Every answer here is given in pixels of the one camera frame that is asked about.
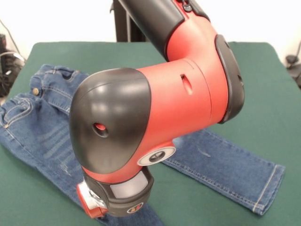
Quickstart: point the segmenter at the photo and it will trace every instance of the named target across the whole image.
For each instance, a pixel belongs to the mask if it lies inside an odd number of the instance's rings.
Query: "silver metal part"
[[[85,181],[79,184],[79,190],[90,210],[95,209],[97,207],[102,207],[107,209],[107,206],[104,203],[104,201],[98,195],[96,195],[92,190],[90,190],[90,188],[88,187]]]
[[[116,185],[110,185],[117,199],[126,199],[139,194],[148,185],[145,175],[140,171],[132,179]]]
[[[163,147],[160,149],[157,149],[155,151],[152,151],[148,154],[146,154],[145,156],[143,156],[139,161],[138,161],[138,165],[139,166],[149,166],[149,165],[153,165],[155,163],[161,162],[167,158],[169,158],[170,156],[172,156],[175,153],[175,147],[169,146],[169,147]],[[162,156],[161,158],[158,158],[157,160],[155,160],[154,157],[156,157],[156,155]]]

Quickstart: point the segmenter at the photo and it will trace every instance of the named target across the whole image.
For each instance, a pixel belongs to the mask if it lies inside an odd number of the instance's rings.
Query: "jeans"
[[[88,74],[43,65],[30,81],[31,91],[0,107],[0,142],[80,205],[76,184],[83,180],[69,136],[72,96]],[[163,161],[258,215],[271,206],[285,167],[261,159],[202,129],[174,139],[175,154]],[[97,219],[106,225],[163,225],[149,205],[133,215]]]

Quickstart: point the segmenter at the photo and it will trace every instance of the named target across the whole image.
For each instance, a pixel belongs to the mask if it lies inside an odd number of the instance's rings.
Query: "jeans hem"
[[[265,212],[270,208],[279,190],[284,173],[284,166],[275,165],[270,179],[267,181],[267,184],[264,187],[261,196],[253,207],[254,213],[264,215]]]

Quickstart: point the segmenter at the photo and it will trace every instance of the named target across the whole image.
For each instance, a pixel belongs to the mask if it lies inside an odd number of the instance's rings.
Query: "green felt surface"
[[[286,166],[268,212],[259,217],[195,180],[161,163],[150,205],[167,226],[301,225],[301,93],[267,43],[231,43],[245,82],[241,113],[211,129],[257,155]],[[39,43],[31,52],[9,97],[29,91],[29,79],[44,63],[94,73],[164,62],[150,43]],[[93,226],[47,179],[0,146],[0,226]]]

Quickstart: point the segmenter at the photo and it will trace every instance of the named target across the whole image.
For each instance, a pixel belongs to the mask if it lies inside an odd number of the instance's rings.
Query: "white wall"
[[[215,29],[228,41],[264,41],[282,62],[301,40],[300,0],[197,0]],[[36,42],[116,41],[112,0],[5,1],[1,20],[10,29],[22,55]]]

